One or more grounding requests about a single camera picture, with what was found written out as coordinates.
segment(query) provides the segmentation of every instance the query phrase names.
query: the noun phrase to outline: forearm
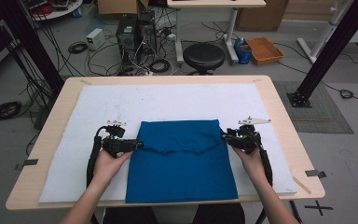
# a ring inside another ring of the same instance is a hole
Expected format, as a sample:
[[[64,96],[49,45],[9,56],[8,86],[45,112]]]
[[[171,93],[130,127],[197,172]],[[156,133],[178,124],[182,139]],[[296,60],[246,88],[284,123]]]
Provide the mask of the forearm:
[[[269,223],[298,223],[266,178],[258,177],[252,181],[264,206]]]
[[[61,221],[61,224],[90,223],[91,216],[106,188],[107,185],[91,182],[74,207],[72,207],[66,217]]]

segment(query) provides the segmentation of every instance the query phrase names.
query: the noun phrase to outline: folded blue fabric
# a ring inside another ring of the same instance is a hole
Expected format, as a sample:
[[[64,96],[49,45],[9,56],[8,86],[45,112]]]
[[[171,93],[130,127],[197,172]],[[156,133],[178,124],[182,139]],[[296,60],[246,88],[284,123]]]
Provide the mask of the folded blue fabric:
[[[237,199],[219,121],[142,122],[144,148],[131,156],[126,203]]]

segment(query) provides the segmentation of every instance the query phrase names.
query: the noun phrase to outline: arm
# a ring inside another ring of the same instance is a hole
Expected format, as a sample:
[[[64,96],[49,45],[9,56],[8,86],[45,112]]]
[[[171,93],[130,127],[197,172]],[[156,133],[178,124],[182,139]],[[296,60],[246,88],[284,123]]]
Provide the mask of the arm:
[[[108,152],[102,150],[95,163],[94,177],[89,187],[84,191],[74,207],[69,211],[61,224],[65,223],[90,223],[91,216],[100,201],[103,193],[110,184],[110,180],[118,173],[121,165],[131,156],[127,152],[114,159]]]
[[[269,184],[264,173],[263,164],[257,148],[251,155],[246,155],[238,148],[233,148],[242,160],[243,168],[248,173],[257,190],[261,203],[271,224],[298,223]]]

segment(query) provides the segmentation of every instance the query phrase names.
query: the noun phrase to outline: black stool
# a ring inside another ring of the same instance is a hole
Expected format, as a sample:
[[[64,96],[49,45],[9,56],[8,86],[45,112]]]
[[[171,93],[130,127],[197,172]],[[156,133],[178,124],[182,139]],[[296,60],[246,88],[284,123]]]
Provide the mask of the black stool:
[[[194,44],[185,49],[183,59],[190,67],[197,71],[188,74],[188,76],[196,73],[200,75],[211,75],[208,70],[214,70],[220,67],[225,61],[225,52],[212,44]]]

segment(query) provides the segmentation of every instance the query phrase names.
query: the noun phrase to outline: black pants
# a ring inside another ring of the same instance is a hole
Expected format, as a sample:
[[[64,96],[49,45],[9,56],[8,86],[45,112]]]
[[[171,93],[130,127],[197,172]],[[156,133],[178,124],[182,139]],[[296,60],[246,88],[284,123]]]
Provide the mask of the black pants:
[[[201,204],[193,224],[244,224],[240,203]],[[103,224],[158,224],[152,207],[106,208]]]

